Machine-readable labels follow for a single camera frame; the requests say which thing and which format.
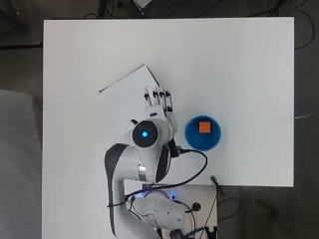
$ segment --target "wire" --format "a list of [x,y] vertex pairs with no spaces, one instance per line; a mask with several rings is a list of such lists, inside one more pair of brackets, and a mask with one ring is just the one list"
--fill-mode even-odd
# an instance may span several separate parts
[[234,213],[230,214],[229,216],[226,216],[226,217],[223,217],[223,218],[217,220],[217,222],[221,222],[221,221],[223,221],[223,220],[226,220],[226,219],[228,219],[228,218],[231,218],[231,217],[235,216],[235,215],[240,211],[240,209],[241,209],[241,201],[240,201],[239,199],[233,198],[233,197],[231,197],[231,198],[226,198],[226,199],[222,200],[221,202],[219,202],[219,203],[217,204],[217,207],[218,207],[220,204],[222,204],[222,203],[224,203],[224,202],[226,202],[226,201],[231,201],[231,200],[234,200],[234,201],[236,201],[236,202],[238,203],[238,208],[237,208],[237,210],[236,210]]
[[204,224],[204,226],[203,226],[203,227],[206,227],[206,225],[207,225],[207,222],[208,222],[208,220],[209,220],[209,218],[210,218],[210,215],[211,215],[211,212],[212,212],[213,206],[215,205],[215,202],[216,202],[216,199],[217,199],[218,194],[219,194],[219,191],[217,191],[217,192],[216,192],[216,195],[215,195],[215,197],[214,197],[214,199],[213,199],[213,201],[212,201],[212,204],[211,204],[211,208],[210,208],[210,211],[209,211],[208,217],[207,217],[206,222],[205,222],[205,224]]
[[190,179],[186,180],[186,181],[183,181],[183,182],[180,182],[180,183],[177,183],[177,184],[171,184],[171,185],[165,185],[165,186],[158,186],[158,187],[151,187],[151,188],[147,188],[147,189],[142,189],[142,190],[138,190],[138,191],[134,191],[128,195],[126,195],[126,199],[128,199],[129,197],[133,196],[133,195],[136,195],[136,194],[139,194],[141,192],[147,192],[147,191],[151,191],[151,190],[160,190],[160,189],[166,189],[166,188],[173,188],[173,187],[178,187],[178,186],[182,186],[182,185],[185,185],[191,181],[193,181],[194,179],[196,179],[207,167],[207,163],[208,163],[208,158],[206,156],[206,154],[204,154],[203,152],[201,151],[198,151],[198,150],[194,150],[194,149],[181,149],[180,150],[180,153],[187,153],[187,152],[196,152],[196,153],[199,153],[201,154],[204,159],[205,159],[205,163],[204,163],[204,166],[202,167],[202,169],[196,174],[194,175],[193,177],[191,177]]
[[310,117],[313,117],[315,115],[317,115],[319,112],[314,112],[312,114],[309,114],[309,115],[306,115],[306,116],[300,116],[300,117],[295,117],[296,120],[299,120],[299,119],[306,119],[306,118],[310,118]]
[[93,16],[93,17],[96,17],[96,18],[100,18],[97,14],[95,13],[88,13],[87,15],[85,15],[83,18],[87,18],[89,16]]
[[308,0],[303,1],[301,4],[299,4],[297,7],[294,7],[294,8],[295,8],[295,9],[296,9],[296,8],[300,8],[300,7],[303,6],[306,2],[308,2]]
[[185,235],[185,238],[189,238],[189,236],[191,236],[191,235],[195,236],[196,233],[198,233],[198,232],[200,232],[200,231],[202,231],[202,230],[205,230],[205,228],[204,228],[204,227],[199,227],[199,228],[197,228],[197,229],[195,229],[195,230],[193,230],[193,231],[191,231],[191,232],[188,232],[188,233]]
[[297,7],[294,7],[294,10],[304,14],[305,16],[307,16],[307,18],[310,21],[311,27],[312,27],[312,36],[311,36],[310,40],[305,45],[303,45],[301,47],[296,47],[295,48],[296,50],[303,49],[303,48],[309,46],[313,42],[313,40],[315,39],[315,36],[316,36],[316,28],[315,28],[315,24],[312,21],[312,18],[310,17],[310,15],[308,13],[306,13],[305,11],[302,11],[302,10],[299,9],[300,7],[302,7],[307,2],[308,2],[308,0],[303,1]]
[[131,205],[132,205],[132,207],[133,207],[133,210],[135,210],[135,212],[136,212],[138,215],[143,216],[143,217],[148,217],[148,216],[151,215],[151,216],[153,217],[153,219],[154,219],[154,222],[155,222],[156,225],[157,225],[157,228],[159,228],[158,222],[157,222],[157,219],[156,219],[156,216],[155,216],[154,214],[152,214],[152,213],[141,214],[141,213],[139,213],[139,212],[137,211],[137,209],[134,207],[134,204],[133,204],[132,202],[130,202],[130,203],[131,203]]
[[195,220],[195,217],[194,217],[193,212],[190,209],[190,207],[187,204],[185,204],[185,203],[183,203],[181,201],[178,201],[178,200],[175,200],[174,202],[177,203],[177,204],[182,204],[188,209],[188,211],[191,213],[191,217],[192,217],[192,220],[193,220],[193,230],[192,231],[196,230],[196,220]]
[[0,46],[0,50],[18,50],[18,49],[35,49],[43,48],[43,43],[40,42],[34,45],[10,45],[10,46]]
[[118,19],[109,11],[109,9],[107,7],[106,7],[106,12],[110,15],[111,18]]
[[215,5],[213,5],[211,8],[209,8],[207,11],[205,11],[205,12],[199,14],[196,18],[201,17],[201,16],[205,15],[206,13],[210,12],[212,9],[214,9],[215,7],[217,7],[217,6],[218,6],[220,3],[222,3],[222,2],[223,2],[223,0],[217,2]]
[[135,215],[136,217],[138,217],[138,219],[140,219],[140,221],[142,221],[142,218],[137,214],[137,213],[135,213],[134,211],[131,211],[131,210],[129,210],[133,215]]

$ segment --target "white table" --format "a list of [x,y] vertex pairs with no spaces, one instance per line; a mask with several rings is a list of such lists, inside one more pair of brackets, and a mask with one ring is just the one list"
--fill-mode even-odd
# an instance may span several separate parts
[[[46,21],[44,47],[44,239],[110,237],[103,160],[118,139],[97,94],[141,64],[173,92],[178,144],[195,116],[221,125],[195,184],[212,174],[293,184],[293,19]],[[198,160],[175,160],[164,182],[190,177]]]

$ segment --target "black cable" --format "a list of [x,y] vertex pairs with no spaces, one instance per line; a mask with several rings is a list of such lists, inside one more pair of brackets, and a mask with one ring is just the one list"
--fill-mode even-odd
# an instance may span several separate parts
[[215,202],[216,202],[216,199],[217,199],[218,194],[219,194],[219,191],[217,191],[217,192],[216,192],[216,195],[215,195],[215,197],[214,197],[214,199],[213,199],[213,201],[212,201],[212,204],[211,204],[211,208],[210,208],[210,211],[209,211],[208,217],[207,217],[206,222],[205,222],[205,224],[204,224],[204,226],[203,226],[203,227],[206,227],[206,225],[207,225],[207,222],[208,222],[208,220],[209,220],[209,218],[210,218],[210,215],[211,215],[211,212],[212,212],[213,206],[215,205]]
[[11,45],[11,46],[0,46],[0,50],[18,50],[18,49],[35,49],[35,48],[43,48],[43,43],[35,45]]
[[137,213],[135,213],[134,211],[131,211],[131,210],[129,210],[133,215],[135,215],[136,217],[138,217],[138,219],[140,219],[140,221],[142,221],[142,218],[137,214]]
[[305,0],[303,1],[302,3],[300,3],[298,6],[294,7],[295,9],[296,8],[300,8],[301,6],[303,6],[306,2],[308,2],[308,0]]
[[223,218],[217,220],[217,222],[221,222],[221,221],[223,221],[223,220],[226,220],[226,219],[228,219],[228,218],[231,218],[231,217],[235,216],[235,215],[240,211],[240,209],[241,209],[241,201],[240,201],[239,199],[233,198],[233,197],[231,197],[231,198],[226,198],[226,199],[220,201],[220,202],[217,204],[217,207],[218,207],[220,204],[222,204],[222,203],[224,203],[224,202],[226,202],[226,201],[231,201],[231,200],[234,200],[234,201],[236,201],[236,202],[238,203],[238,208],[237,208],[237,210],[236,210],[234,213],[230,214],[229,216],[226,216],[226,217],[223,217]]
[[88,13],[87,15],[85,15],[83,18],[87,18],[89,16],[93,16],[93,17],[96,17],[96,18],[100,18],[97,14],[95,13]]
[[188,209],[188,211],[191,213],[191,217],[192,217],[192,220],[193,220],[193,230],[192,231],[196,230],[196,220],[195,220],[195,217],[194,217],[193,212],[190,209],[190,207],[187,204],[185,204],[185,203],[183,203],[181,201],[178,201],[178,200],[175,200],[174,202],[177,203],[177,204],[182,204]]
[[117,17],[115,17],[110,11],[109,9],[106,7],[106,12],[110,15],[111,18],[113,19],[118,19]]
[[181,149],[180,150],[180,153],[187,153],[187,152],[196,152],[196,153],[201,154],[205,158],[204,166],[202,167],[202,169],[196,175],[194,175],[193,177],[191,177],[190,179],[188,179],[186,181],[183,181],[183,182],[180,182],[180,183],[177,183],[177,184],[158,186],[158,187],[151,187],[151,188],[147,188],[147,189],[134,191],[134,192],[126,195],[126,199],[128,199],[129,197],[131,197],[133,195],[139,194],[141,192],[147,192],[147,191],[152,191],[152,190],[160,190],[160,189],[166,189],[166,188],[173,188],[173,187],[182,186],[182,185],[185,185],[185,184],[193,181],[194,179],[196,179],[206,169],[207,163],[208,163],[208,158],[207,158],[206,154],[204,154],[203,152],[198,151],[198,150],[194,150],[194,149]]
[[262,12],[258,12],[258,13],[253,13],[253,14],[247,15],[246,17],[258,17],[258,16],[262,16],[262,15],[265,15],[265,14],[268,14],[268,17],[272,17],[273,15],[278,17],[278,12],[279,12],[280,8],[282,7],[282,5],[286,1],[287,0],[277,0],[276,4],[271,9],[265,10],[265,11],[262,11]]
[[308,2],[308,0],[303,1],[303,2],[302,2],[301,4],[299,4],[297,7],[294,7],[294,10],[295,10],[296,12],[300,12],[300,13],[302,13],[302,14],[304,14],[304,15],[307,16],[307,18],[308,18],[309,21],[310,21],[311,27],[312,27],[312,36],[311,36],[311,39],[308,41],[308,43],[306,43],[305,45],[303,45],[303,46],[301,46],[301,47],[296,47],[296,48],[295,48],[296,50],[299,50],[299,49],[302,49],[302,48],[305,48],[305,47],[309,46],[309,45],[313,42],[313,40],[315,39],[315,36],[316,36],[316,28],[315,28],[315,24],[314,24],[313,21],[312,21],[312,18],[311,18],[310,15],[309,15],[308,13],[306,13],[305,11],[302,11],[302,10],[298,9],[298,8],[300,8],[301,6],[303,6],[306,2]]
[[210,12],[212,9],[214,9],[215,7],[217,7],[220,3],[222,3],[223,0],[217,2],[215,5],[213,5],[211,8],[209,8],[207,11],[200,13],[196,18],[201,17],[202,15],[205,15],[206,13]]
[[156,225],[157,225],[157,228],[159,228],[158,222],[157,222],[157,218],[156,218],[156,216],[155,216],[154,214],[152,214],[152,213],[141,214],[141,213],[139,213],[139,212],[137,211],[137,209],[134,207],[134,204],[133,204],[132,202],[130,202],[130,203],[131,203],[131,205],[132,205],[132,207],[133,207],[133,210],[135,210],[135,212],[136,212],[137,214],[139,214],[139,216],[147,217],[147,216],[150,216],[150,215],[151,215],[151,216],[153,217],[153,219],[154,219]]

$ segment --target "gray floor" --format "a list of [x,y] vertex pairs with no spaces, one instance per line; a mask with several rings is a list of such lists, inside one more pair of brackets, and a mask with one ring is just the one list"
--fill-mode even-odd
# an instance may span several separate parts
[[[288,0],[281,16],[295,17],[295,45],[300,46],[311,37],[311,28],[305,16],[292,11],[293,6],[302,0]],[[150,11],[159,18],[196,17],[217,1],[182,1],[173,4],[161,1],[168,10],[159,9],[155,4]],[[269,7],[275,1],[268,0],[229,0],[224,1],[203,17],[243,17],[262,11],[265,4]],[[98,0],[94,1],[14,1],[21,21],[32,30],[30,36],[19,34],[0,35],[0,45],[35,44],[42,41],[43,20],[52,17],[80,18],[89,12],[97,12]],[[302,9],[319,26],[317,10],[319,2],[310,0]],[[128,14],[125,10],[116,10],[116,16]],[[319,111],[319,40],[307,48],[295,51],[295,112],[306,115]],[[0,51],[0,89],[24,92],[32,95],[37,102],[42,100],[42,50]],[[37,110],[41,125],[41,110]],[[231,219],[219,223],[219,238],[242,239],[296,239],[319,238],[319,118],[297,119],[295,122],[295,187],[229,187],[224,186],[226,196],[239,197],[242,201],[240,213]],[[260,199],[264,206],[256,202]],[[220,206],[219,217],[223,217],[235,204]]]

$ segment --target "blue light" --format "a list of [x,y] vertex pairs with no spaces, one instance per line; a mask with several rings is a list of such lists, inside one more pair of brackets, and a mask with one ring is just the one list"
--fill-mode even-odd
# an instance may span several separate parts
[[170,192],[170,200],[175,201],[175,199],[176,199],[176,193],[174,191],[171,191]]

